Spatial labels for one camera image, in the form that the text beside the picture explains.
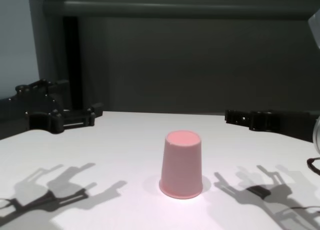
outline gray background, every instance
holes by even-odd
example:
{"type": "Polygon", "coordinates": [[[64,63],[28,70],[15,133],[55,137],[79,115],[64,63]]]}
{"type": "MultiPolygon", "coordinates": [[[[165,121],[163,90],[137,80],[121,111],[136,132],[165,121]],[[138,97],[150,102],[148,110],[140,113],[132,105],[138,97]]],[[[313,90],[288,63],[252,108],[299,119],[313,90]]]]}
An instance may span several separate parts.
{"type": "Polygon", "coordinates": [[[29,0],[0,0],[0,98],[38,79],[29,0]]]}
{"type": "MultiPolygon", "coordinates": [[[[319,5],[320,0],[105,0],[319,5]]],[[[316,110],[320,52],[307,22],[81,18],[88,102],[114,111],[316,110]]]]}

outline metal bar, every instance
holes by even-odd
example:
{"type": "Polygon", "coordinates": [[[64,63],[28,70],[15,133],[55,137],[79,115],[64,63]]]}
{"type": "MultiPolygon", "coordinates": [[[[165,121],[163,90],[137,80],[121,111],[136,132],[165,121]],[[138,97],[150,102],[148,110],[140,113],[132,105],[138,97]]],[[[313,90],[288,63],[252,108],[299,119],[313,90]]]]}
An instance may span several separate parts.
{"type": "Polygon", "coordinates": [[[319,6],[242,6],[110,3],[87,0],[47,1],[47,15],[175,19],[308,20],[319,6]]]}
{"type": "Polygon", "coordinates": [[[83,76],[81,70],[81,52],[79,40],[79,23],[77,17],[63,17],[67,69],[70,83],[72,108],[84,107],[83,76]]]}

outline paper cup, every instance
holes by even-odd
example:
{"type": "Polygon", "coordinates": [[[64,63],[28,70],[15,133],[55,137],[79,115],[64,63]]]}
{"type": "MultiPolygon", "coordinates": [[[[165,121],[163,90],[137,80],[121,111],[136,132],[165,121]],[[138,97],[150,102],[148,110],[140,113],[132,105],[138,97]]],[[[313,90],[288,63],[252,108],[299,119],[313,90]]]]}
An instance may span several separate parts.
{"type": "Polygon", "coordinates": [[[203,189],[201,138],[191,131],[174,131],[165,138],[161,191],[173,198],[198,196],[203,189]]]}

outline pink cup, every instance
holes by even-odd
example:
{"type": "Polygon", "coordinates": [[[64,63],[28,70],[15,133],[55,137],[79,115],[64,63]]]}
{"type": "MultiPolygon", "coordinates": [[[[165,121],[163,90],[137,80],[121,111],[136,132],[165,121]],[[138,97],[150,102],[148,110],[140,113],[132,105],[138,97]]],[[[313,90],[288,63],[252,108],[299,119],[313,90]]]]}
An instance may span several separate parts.
{"type": "Polygon", "coordinates": [[[203,189],[201,138],[191,131],[174,131],[165,138],[161,191],[173,198],[189,199],[203,189]]]}

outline table surface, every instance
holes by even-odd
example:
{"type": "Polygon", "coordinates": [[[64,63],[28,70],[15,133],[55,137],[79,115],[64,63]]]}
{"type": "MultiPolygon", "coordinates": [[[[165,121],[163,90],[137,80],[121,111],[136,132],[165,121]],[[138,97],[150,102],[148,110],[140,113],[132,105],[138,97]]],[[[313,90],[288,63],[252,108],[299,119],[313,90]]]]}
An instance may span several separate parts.
{"type": "Polygon", "coordinates": [[[35,230],[320,229],[320,176],[306,164],[317,156],[311,143],[228,125],[223,116],[104,112],[94,127],[59,135],[35,130],[0,141],[0,198],[26,206],[48,190],[57,199],[81,189],[88,196],[20,215],[6,207],[0,224],[35,230]],[[165,136],[181,129],[202,138],[204,189],[187,200],[158,187],[165,136]]]}

